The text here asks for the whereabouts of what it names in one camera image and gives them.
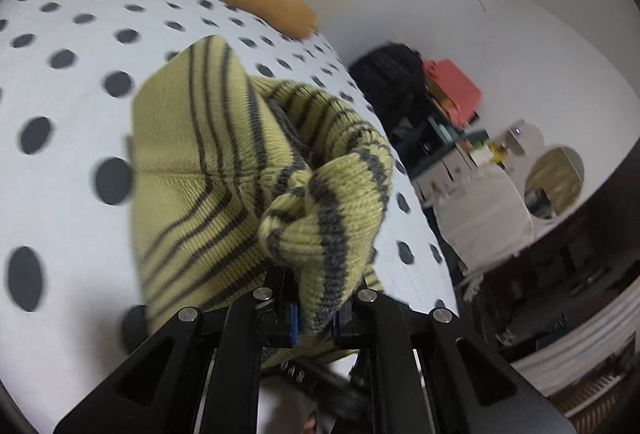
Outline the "white polka dot bed cover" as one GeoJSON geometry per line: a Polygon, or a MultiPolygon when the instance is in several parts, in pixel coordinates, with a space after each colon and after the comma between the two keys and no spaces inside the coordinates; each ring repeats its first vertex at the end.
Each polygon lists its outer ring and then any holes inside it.
{"type": "Polygon", "coordinates": [[[326,87],[372,119],[326,38],[288,39],[219,0],[2,1],[1,381],[33,431],[124,359],[119,329],[141,301],[132,100],[209,34],[250,73],[326,87]]]}

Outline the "red bag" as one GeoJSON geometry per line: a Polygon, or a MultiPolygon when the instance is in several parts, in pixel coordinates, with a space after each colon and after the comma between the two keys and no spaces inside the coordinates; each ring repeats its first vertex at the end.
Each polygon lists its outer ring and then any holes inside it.
{"type": "Polygon", "coordinates": [[[483,94],[451,60],[424,61],[428,91],[454,127],[470,123],[483,94]]]}

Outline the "round mirror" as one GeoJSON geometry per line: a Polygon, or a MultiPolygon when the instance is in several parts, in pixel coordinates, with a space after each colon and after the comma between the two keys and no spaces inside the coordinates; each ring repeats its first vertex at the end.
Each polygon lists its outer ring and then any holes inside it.
{"type": "Polygon", "coordinates": [[[585,167],[572,148],[550,148],[536,160],[524,187],[524,201],[538,219],[552,220],[571,209],[582,193],[585,167]]]}

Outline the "teal storage shelf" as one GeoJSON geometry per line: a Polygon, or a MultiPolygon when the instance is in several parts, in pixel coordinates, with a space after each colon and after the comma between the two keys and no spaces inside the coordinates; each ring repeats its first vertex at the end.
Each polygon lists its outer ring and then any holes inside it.
{"type": "Polygon", "coordinates": [[[440,114],[431,114],[416,124],[403,119],[390,135],[390,143],[411,180],[416,180],[457,146],[483,146],[488,140],[484,129],[460,131],[440,114]]]}

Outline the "yellow grey striped knit sweater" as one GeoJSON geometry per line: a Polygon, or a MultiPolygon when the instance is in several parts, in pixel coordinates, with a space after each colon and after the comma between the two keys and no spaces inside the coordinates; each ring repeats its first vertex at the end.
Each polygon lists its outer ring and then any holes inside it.
{"type": "Polygon", "coordinates": [[[291,79],[253,76],[221,36],[168,61],[132,104],[132,241],[146,320],[219,309],[291,269],[302,316],[266,366],[341,359],[334,313],[374,278],[392,197],[386,136],[350,104],[291,79]]]}

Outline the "black backpack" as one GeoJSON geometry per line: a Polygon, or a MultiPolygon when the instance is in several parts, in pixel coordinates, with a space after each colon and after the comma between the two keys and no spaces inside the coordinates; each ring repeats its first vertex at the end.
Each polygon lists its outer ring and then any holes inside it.
{"type": "Polygon", "coordinates": [[[416,146],[435,108],[426,92],[420,53],[404,44],[375,48],[349,65],[348,73],[378,116],[399,154],[416,146]]]}

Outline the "beige draped chair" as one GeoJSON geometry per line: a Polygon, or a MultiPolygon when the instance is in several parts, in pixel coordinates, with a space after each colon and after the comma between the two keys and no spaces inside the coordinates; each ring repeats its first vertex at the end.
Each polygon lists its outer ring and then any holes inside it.
{"type": "Polygon", "coordinates": [[[532,215],[511,178],[494,164],[462,178],[433,209],[465,276],[494,269],[534,241],[532,215]]]}

